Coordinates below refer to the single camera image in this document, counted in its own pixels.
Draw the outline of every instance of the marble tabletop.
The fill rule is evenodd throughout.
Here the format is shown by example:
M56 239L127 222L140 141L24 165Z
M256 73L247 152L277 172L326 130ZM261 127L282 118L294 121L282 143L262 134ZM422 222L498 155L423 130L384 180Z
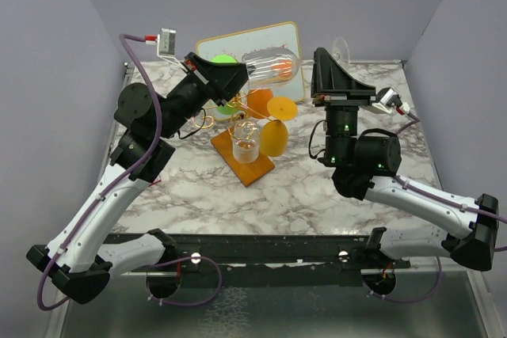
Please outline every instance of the marble tabletop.
M158 93L166 95L182 72L164 62L145 63ZM400 63L351 65L349 73L377 89L391 86L412 104ZM308 86L311 68L304 67ZM134 82L142 82L139 72ZM314 108L308 97L298 104L298 116L287 122L288 147L274 158L276 168L245 188L210 143L224 123L186 140L171 139L177 150L161 173L161 182L149 187L125 211L113 228L116 233L144 233L160 228L182 234L369 234L374 227L418 228L428 223L382 204L338 195L330 179L333 170L311 160L308 138L324 110ZM380 127L395 131L407 122L398 113L378 116L359 113L358 131ZM184 127L190 131L192 125ZM116 139L123 133L120 128ZM314 150L324 144L318 129ZM432 161L421 128L416 125L400 135L402 164L399 173L436 185Z

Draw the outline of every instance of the gray floor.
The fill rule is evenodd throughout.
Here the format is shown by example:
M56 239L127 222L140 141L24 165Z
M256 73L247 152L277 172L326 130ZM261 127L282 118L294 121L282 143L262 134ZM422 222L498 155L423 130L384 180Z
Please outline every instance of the gray floor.
M435 278L400 273L393 296L417 297ZM62 337L486 337L466 272L448 272L431 299L411 305L367 298L364 288L297 287L224 288L206 306L161 307L147 301L144 281L124 276L90 304L72 303ZM195 301L205 291L180 297Z

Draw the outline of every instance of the green circle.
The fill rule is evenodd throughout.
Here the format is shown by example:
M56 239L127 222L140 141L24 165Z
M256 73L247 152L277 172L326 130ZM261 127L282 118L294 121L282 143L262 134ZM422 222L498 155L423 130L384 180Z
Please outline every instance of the green circle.
M236 63L236 59L230 55L216 55L212 58L212 63ZM232 115L238 111L236 107L220 106L216 109L222 115Z

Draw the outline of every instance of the robotic arm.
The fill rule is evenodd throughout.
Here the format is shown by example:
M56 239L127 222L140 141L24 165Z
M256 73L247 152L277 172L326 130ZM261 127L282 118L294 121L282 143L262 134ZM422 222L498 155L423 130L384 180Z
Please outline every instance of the robotic arm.
M326 109L326 149L318 160L336 168L333 181L338 192L397 207L436 225L412 231L374 229L368 249L384 262L406 256L450 256L469 268L490 269L497 223L474 211L497 214L497 200L488 195L478 200L454 196L397 176L401 154L396 135L370 130L357 137L359 107L382 109L375 88L351 78L323 48L315 51L314 58L312 97L315 106ZM243 63L210 63L189 53L184 65L186 77L166 97L157 94L163 138L174 136L208 100L225 105L248 81ZM162 256L178 257L174 240L161 230L118 245L102 244L128 205L153 182L174 152L159 139L153 153L111 187L113 180L149 152L156 136L151 95L140 83L121 92L114 117L128 130L112 152L99 184L55 239L47 245L34 245L27 253L29 261L43 272L42 284L50 277L78 303L97 297L111 277L157 264ZM380 96L384 103L392 98L387 93ZM374 133L383 136L371 136Z

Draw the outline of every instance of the white cutting board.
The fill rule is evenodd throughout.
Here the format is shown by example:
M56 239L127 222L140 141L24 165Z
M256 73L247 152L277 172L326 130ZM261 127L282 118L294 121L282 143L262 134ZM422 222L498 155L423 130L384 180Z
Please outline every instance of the white cutting board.
M196 52L208 61L211 61L217 55L229 55L234 57L236 61L241 62L241 58L245 53L267 47L286 47L300 59L297 25L287 21L281 24L231 33L230 35L212 37L211 39L199 41ZM294 102L301 101L304 98L303 71L299 69L298 74L290 82L273 89L273 94L275 97L291 98ZM215 109L208 110L208 113L216 120L226 120L230 117L217 112Z

